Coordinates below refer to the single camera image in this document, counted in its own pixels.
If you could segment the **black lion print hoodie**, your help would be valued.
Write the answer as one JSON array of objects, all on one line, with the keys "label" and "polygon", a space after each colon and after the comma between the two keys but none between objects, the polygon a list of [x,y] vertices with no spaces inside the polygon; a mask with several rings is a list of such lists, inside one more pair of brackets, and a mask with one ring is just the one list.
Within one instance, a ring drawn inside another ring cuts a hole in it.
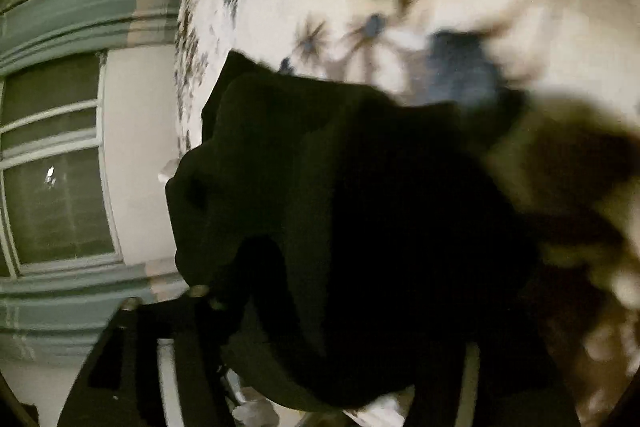
[{"label": "black lion print hoodie", "polygon": [[240,308],[228,367],[284,407],[414,389],[450,338],[550,355],[544,242],[617,236],[590,210],[518,211],[449,104],[232,52],[202,115],[165,187],[177,269]]}]

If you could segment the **white framed window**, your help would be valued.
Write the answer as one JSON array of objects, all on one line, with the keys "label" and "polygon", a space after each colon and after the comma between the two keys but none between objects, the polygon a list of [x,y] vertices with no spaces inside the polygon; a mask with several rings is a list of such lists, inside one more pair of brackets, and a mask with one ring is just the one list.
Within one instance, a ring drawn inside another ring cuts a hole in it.
[{"label": "white framed window", "polygon": [[1,274],[62,272],[122,259],[107,194],[103,52],[1,80]]}]

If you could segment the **green striped curtain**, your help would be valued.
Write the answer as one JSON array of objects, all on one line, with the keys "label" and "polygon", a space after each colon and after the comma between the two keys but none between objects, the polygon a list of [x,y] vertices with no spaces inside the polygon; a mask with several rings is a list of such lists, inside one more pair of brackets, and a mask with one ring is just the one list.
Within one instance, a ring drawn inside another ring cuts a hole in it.
[{"label": "green striped curtain", "polygon": [[162,170],[179,155],[175,33],[181,0],[1,0],[1,80],[29,66],[103,52],[107,194],[122,259],[10,279],[1,274],[1,352],[73,364],[117,303],[178,284]]}]

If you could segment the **white floral bed cover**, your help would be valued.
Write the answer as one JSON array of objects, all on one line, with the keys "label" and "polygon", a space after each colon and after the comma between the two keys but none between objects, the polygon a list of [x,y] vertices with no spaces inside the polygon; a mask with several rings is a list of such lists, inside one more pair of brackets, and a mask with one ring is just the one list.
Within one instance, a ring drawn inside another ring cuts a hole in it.
[{"label": "white floral bed cover", "polygon": [[230,51],[421,102],[449,31],[477,35],[529,97],[488,155],[506,194],[525,211],[593,211],[622,236],[549,249],[577,279],[553,347],[582,425],[637,425],[639,0],[182,0],[179,150],[203,141],[202,109]]}]

